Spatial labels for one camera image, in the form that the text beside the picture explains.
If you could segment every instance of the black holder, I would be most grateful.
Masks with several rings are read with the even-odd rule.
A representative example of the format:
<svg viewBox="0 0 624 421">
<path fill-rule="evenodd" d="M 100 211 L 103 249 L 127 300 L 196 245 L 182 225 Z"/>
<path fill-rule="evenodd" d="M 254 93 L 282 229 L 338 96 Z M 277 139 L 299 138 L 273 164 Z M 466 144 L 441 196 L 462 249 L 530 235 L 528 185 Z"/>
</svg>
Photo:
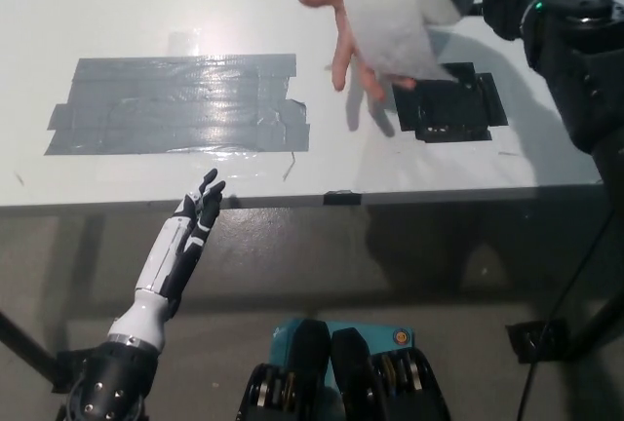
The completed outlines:
<svg viewBox="0 0 624 421">
<path fill-rule="evenodd" d="M 394 87 L 403 132 L 427 143 L 491 140 L 489 127 L 507 126 L 507 116 L 490 73 L 470 62 L 447 63 L 456 82 L 419 81 L 413 90 Z"/>
<path fill-rule="evenodd" d="M 537 343 L 545 322 L 526 322 L 507 327 L 509 339 L 520 364 L 563 361 L 575 362 L 598 347 L 613 326 L 624 317 L 624 289 L 608 300 L 603 308 L 573 337 L 564 319 L 549 324 L 542 349 Z"/>
</svg>

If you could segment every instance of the robotic arm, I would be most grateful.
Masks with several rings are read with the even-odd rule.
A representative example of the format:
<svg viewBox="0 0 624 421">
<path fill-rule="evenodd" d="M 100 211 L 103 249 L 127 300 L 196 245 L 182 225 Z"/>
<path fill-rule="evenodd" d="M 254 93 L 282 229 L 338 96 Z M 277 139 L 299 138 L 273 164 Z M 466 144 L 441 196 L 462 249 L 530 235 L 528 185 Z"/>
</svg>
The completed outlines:
<svg viewBox="0 0 624 421">
<path fill-rule="evenodd" d="M 574 145 L 590 154 L 624 218 L 624 6 L 614 0 L 483 0 L 503 39 L 522 39 Z"/>
<path fill-rule="evenodd" d="M 219 214 L 225 182 L 210 171 L 187 194 L 161 229 L 135 286 L 132 307 L 86 359 L 71 391 L 67 421 L 137 421 L 165 346 L 165 322 L 177 311 L 182 292 Z"/>
</svg>

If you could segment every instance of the prosthetic hand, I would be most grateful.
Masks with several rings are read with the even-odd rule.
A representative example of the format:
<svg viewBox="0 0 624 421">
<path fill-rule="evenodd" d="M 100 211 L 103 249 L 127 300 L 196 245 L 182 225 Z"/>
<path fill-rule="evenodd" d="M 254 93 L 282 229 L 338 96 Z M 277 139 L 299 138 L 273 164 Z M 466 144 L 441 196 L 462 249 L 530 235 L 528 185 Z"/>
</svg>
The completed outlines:
<svg viewBox="0 0 624 421">
<path fill-rule="evenodd" d="M 210 171 L 169 218 L 149 253 L 135 287 L 135 303 L 86 359 L 83 377 L 69 395 L 65 419 L 136 421 L 165 346 L 165 322 L 182 292 L 219 214 L 225 182 Z"/>
</svg>

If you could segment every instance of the gray duct tape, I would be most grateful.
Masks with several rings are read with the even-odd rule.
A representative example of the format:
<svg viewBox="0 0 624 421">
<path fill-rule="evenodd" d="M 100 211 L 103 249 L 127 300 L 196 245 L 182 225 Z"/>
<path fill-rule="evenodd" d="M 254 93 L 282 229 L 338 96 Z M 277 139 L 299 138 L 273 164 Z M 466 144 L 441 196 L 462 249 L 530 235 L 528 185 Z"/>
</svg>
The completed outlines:
<svg viewBox="0 0 624 421">
<path fill-rule="evenodd" d="M 305 151 L 294 55 L 81 59 L 48 155 Z"/>
<path fill-rule="evenodd" d="M 282 123 L 305 125 L 305 105 L 292 99 L 260 106 L 238 101 L 170 102 L 128 98 L 102 106 L 58 104 L 48 130 L 222 127 Z"/>
<path fill-rule="evenodd" d="M 173 78 L 196 81 L 206 76 L 237 78 L 237 71 L 266 78 L 295 77 L 295 55 L 81 58 L 74 82 Z"/>
<path fill-rule="evenodd" d="M 241 79 L 232 81 L 198 81 L 178 85 L 168 81 L 102 81 L 77 82 L 69 92 L 68 103 L 73 106 L 98 106 L 119 103 L 131 98 L 180 101 L 257 101 L 284 100 L 288 92 L 287 79 Z"/>
<path fill-rule="evenodd" d="M 83 129 L 56 131 L 46 155 L 121 155 L 182 151 L 307 151 L 309 126 Z"/>
</svg>

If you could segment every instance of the human hand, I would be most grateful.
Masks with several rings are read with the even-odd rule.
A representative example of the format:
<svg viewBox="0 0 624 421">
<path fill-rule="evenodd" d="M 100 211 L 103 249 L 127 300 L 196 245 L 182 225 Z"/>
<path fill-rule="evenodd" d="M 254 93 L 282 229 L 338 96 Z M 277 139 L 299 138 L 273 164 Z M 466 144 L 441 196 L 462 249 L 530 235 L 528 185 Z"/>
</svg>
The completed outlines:
<svg viewBox="0 0 624 421">
<path fill-rule="evenodd" d="M 360 77 L 362 86 L 370 97 L 377 101 L 385 99 L 385 92 L 381 87 L 374 70 L 368 67 L 358 50 L 355 37 L 349 25 L 346 9 L 343 0 L 299 0 L 306 7 L 318 9 L 321 7 L 333 7 L 335 14 L 335 24 L 338 28 L 338 39 L 335 45 L 335 53 L 331 63 L 331 82 L 333 87 L 341 92 L 346 84 L 347 68 L 351 62 L 351 57 L 355 57 L 357 61 L 357 72 Z M 394 85 L 398 85 L 407 90 L 411 90 L 416 82 L 408 77 L 399 77 L 390 75 L 390 80 Z"/>
</svg>

